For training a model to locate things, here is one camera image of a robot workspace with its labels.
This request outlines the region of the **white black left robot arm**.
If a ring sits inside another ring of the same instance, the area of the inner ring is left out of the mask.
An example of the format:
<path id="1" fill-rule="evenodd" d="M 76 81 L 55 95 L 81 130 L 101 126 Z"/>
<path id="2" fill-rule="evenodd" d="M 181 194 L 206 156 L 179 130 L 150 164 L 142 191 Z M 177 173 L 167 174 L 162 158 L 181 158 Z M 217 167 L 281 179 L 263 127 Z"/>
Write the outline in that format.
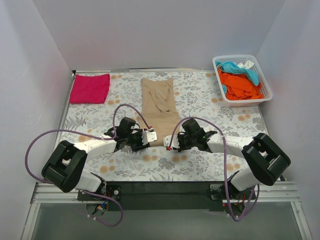
<path id="1" fill-rule="evenodd" d="M 85 163 L 124 147 L 137 152 L 158 139 L 152 127 L 139 129 L 135 125 L 135 120 L 125 117 L 101 138 L 77 143 L 61 141 L 44 165 L 42 176 L 64 193 L 77 189 L 88 191 L 95 200 L 103 199 L 107 194 L 107 182 L 95 173 L 85 172 Z"/>

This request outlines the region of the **beige t shirt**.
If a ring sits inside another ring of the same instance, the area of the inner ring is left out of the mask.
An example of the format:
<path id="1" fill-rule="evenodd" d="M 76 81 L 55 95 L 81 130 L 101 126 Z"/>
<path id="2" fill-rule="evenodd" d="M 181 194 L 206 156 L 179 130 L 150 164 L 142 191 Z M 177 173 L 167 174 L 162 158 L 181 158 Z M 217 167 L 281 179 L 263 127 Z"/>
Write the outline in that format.
<path id="1" fill-rule="evenodd" d="M 142 117 L 138 117 L 138 124 L 145 128 L 144 121 L 156 132 L 157 140 L 150 143 L 152 147 L 164 145 L 164 138 L 173 133 L 180 121 L 176 109 L 174 79 L 149 80 L 141 79 L 142 88 Z"/>

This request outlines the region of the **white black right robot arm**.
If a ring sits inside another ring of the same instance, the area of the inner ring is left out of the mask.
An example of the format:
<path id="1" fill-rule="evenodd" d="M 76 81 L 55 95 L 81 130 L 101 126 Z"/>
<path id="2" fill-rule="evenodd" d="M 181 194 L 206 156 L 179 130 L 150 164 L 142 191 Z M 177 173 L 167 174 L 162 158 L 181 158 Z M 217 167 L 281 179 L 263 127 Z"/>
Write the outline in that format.
<path id="1" fill-rule="evenodd" d="M 265 133 L 251 137 L 225 136 L 219 130 L 205 131 L 191 118 L 182 124 L 176 135 L 179 152 L 197 148 L 208 153 L 223 153 L 245 159 L 248 167 L 226 178 L 215 190 L 222 198 L 237 199 L 256 185 L 273 186 L 290 166 L 288 155 Z"/>

